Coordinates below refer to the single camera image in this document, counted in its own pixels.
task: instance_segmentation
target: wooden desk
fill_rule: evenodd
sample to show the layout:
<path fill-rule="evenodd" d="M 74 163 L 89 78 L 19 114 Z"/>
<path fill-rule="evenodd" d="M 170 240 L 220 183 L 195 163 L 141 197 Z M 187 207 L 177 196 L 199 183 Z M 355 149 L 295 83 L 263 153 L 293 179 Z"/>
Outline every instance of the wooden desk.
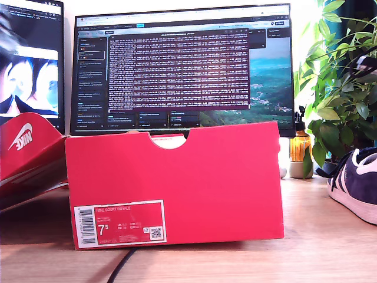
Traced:
<path fill-rule="evenodd" d="M 377 227 L 330 199 L 325 182 L 282 180 L 284 239 L 140 248 L 115 281 L 377 282 Z M 75 251 L 67 192 L 0 225 L 1 282 L 106 282 L 128 251 Z"/>

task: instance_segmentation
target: browser window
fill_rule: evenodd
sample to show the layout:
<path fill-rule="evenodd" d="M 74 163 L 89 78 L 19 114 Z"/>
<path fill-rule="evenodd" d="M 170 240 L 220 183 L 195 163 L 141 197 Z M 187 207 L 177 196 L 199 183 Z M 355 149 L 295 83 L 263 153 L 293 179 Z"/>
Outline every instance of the browser window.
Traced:
<path fill-rule="evenodd" d="M 71 132 L 277 121 L 293 130 L 289 5 L 76 17 Z"/>

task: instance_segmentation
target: sidebar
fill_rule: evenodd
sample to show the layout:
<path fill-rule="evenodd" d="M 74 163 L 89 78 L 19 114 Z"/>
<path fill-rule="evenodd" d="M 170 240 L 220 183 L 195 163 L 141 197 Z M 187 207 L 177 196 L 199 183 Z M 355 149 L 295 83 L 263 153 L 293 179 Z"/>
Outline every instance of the sidebar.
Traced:
<path fill-rule="evenodd" d="M 106 38 L 80 38 L 77 130 L 104 129 L 107 119 Z"/>

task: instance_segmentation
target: shoe box label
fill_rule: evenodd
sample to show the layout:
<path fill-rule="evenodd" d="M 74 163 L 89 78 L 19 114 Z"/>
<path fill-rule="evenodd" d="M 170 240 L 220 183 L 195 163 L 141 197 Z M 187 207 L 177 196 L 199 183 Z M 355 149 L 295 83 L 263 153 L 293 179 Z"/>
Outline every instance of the shoe box label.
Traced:
<path fill-rule="evenodd" d="M 79 248 L 165 243 L 164 202 L 76 206 Z"/>

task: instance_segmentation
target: monitor screen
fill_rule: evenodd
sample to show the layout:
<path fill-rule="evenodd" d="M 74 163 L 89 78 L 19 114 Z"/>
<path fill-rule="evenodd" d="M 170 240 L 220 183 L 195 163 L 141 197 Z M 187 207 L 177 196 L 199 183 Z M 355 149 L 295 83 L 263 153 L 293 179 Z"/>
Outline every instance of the monitor screen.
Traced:
<path fill-rule="evenodd" d="M 0 6 L 0 123 L 34 112 L 63 133 L 63 3 L 0 0 Z"/>
<path fill-rule="evenodd" d="M 75 18 L 72 135 L 293 116 L 289 4 Z"/>

